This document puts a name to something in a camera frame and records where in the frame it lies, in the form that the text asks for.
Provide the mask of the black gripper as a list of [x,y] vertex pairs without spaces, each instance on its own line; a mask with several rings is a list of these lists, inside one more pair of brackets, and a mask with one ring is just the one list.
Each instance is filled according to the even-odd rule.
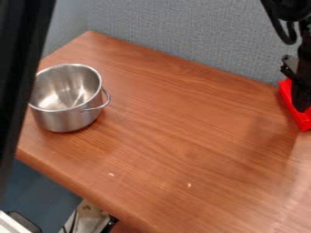
[[311,107],[311,35],[303,33],[297,56],[283,56],[281,73],[291,79],[291,102],[303,113]]

